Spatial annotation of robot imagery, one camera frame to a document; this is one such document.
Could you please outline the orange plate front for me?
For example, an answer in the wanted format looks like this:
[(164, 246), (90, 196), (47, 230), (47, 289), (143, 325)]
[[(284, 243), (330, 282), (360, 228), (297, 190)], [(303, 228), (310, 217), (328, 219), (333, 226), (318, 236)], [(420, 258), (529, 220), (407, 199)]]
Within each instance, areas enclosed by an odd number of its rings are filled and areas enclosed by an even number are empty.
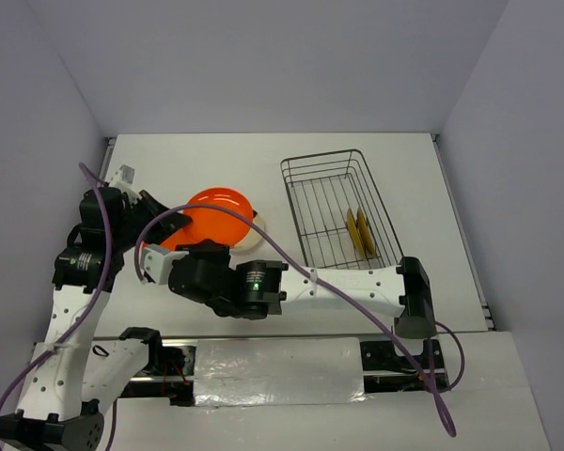
[(180, 229), (169, 236), (166, 236), (165, 233), (150, 232), (142, 241), (140, 248), (144, 249), (150, 244), (157, 244), (169, 251), (176, 251), (179, 246), (185, 246), (192, 243), (193, 240), (184, 230)]

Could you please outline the orange plate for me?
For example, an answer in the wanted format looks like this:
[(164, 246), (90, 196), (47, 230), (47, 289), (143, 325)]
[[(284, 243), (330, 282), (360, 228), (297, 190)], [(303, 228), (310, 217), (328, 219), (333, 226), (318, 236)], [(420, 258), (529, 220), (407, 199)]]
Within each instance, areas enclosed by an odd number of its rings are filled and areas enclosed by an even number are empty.
[(179, 246), (185, 246), (192, 243), (193, 240), (184, 230), (180, 229), (169, 236), (166, 236), (165, 233), (150, 232), (142, 241), (140, 248), (144, 249), (150, 244), (157, 244), (169, 251), (176, 251)]
[[(241, 193), (226, 187), (213, 187), (195, 194), (188, 204), (209, 204), (231, 210), (246, 220), (254, 214), (249, 200)], [(186, 209), (183, 213), (192, 219), (182, 232), (183, 244), (196, 244), (211, 240), (232, 247), (249, 232), (242, 220), (220, 210), (205, 208)]]

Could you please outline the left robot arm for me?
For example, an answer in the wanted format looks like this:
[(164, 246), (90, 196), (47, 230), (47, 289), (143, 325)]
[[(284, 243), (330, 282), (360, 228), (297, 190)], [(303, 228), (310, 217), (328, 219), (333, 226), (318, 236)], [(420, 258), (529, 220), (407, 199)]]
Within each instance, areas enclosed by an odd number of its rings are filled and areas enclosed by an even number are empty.
[(93, 187), (79, 204), (79, 223), (55, 259), (53, 308), (41, 354), (10, 384), (30, 384), (15, 412), (2, 412), (0, 449), (94, 450), (104, 432), (104, 414), (116, 405), (137, 372), (151, 375), (165, 365), (161, 335), (130, 327), (108, 351), (94, 345), (95, 331), (124, 266), (138, 243), (160, 244), (190, 224), (167, 215), (145, 191)]

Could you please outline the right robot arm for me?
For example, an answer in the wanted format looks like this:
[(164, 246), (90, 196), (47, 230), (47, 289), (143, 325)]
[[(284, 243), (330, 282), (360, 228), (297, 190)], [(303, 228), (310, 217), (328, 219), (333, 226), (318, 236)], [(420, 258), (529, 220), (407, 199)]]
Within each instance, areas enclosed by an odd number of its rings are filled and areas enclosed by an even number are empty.
[(209, 243), (169, 254), (157, 272), (173, 293), (208, 306), (217, 316), (266, 319), (297, 311), (354, 308), (390, 317), (390, 357), (400, 367), (418, 361), (419, 341), (437, 334), (430, 279), (415, 257), (366, 270), (317, 269), (290, 260), (251, 260), (236, 267), (223, 245)]

